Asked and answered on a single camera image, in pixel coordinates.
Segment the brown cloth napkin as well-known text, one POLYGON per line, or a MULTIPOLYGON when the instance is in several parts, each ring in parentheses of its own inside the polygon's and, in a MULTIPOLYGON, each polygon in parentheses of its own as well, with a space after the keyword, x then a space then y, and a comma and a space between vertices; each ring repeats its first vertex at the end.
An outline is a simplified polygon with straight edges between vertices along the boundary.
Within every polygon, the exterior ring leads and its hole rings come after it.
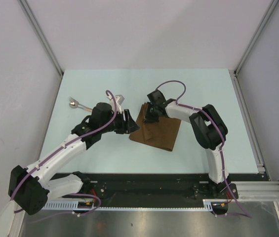
POLYGON ((129 139, 147 146, 172 152, 179 132, 181 121, 176 118, 159 118, 159 122, 144 122, 148 103, 141 106, 136 123, 140 129, 131 133, 129 139))

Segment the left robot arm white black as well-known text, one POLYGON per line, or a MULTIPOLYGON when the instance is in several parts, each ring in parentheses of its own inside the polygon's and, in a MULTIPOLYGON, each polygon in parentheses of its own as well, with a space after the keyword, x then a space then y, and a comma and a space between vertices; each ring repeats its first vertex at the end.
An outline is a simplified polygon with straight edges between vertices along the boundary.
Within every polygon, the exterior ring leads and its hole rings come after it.
POLYGON ((100 141, 103 134, 131 134, 139 128, 128 109, 119 112, 114 104, 98 103, 49 155, 25 168, 18 165, 12 169, 8 188, 10 199, 22 211, 34 215, 50 199, 74 194, 81 198, 87 196, 90 185, 80 172, 55 180, 52 177, 69 161, 100 141))

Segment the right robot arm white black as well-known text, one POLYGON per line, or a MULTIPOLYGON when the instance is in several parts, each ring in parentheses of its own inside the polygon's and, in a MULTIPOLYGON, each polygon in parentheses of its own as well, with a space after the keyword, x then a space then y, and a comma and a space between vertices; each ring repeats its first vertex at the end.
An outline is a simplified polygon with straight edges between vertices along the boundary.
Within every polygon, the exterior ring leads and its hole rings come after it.
POLYGON ((208 161, 208 176, 211 180, 209 193, 214 198, 226 196, 235 199, 236 189, 231 187, 229 173, 225 165, 223 148, 228 129, 216 111, 208 104, 202 108, 183 105, 175 99, 166 99, 158 89, 147 95, 148 109, 145 121, 158 122, 160 117, 179 119, 191 124, 199 145, 206 150, 208 161))

